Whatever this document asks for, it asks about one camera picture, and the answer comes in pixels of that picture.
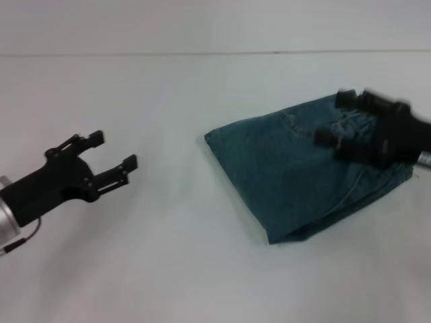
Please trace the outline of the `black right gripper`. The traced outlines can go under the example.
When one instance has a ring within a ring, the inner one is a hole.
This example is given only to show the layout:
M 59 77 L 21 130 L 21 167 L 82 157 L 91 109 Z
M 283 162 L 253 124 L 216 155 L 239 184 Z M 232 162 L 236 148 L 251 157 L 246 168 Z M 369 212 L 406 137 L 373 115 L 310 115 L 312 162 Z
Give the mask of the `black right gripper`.
M 409 104 L 364 91 L 339 90 L 335 107 L 378 116 L 370 141 L 349 139 L 331 131 L 314 132 L 314 145 L 331 149 L 338 160 L 385 169 L 395 163 L 430 167 L 430 124 L 416 118 Z

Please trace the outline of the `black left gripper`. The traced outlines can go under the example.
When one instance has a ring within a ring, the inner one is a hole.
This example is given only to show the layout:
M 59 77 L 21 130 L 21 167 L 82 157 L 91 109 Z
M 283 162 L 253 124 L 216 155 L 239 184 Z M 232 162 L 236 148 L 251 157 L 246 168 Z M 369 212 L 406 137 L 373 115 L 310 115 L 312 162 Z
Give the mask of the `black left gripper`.
M 101 130 L 87 137 L 73 135 L 49 149 L 46 163 L 39 170 L 2 189 L 1 199 L 18 226 L 26 226 L 66 201 L 80 199 L 92 203 L 98 199 L 98 194 L 127 185 L 129 174 L 138 168 L 135 154 L 95 177 L 88 164 L 78 157 L 102 144 L 104 133 Z

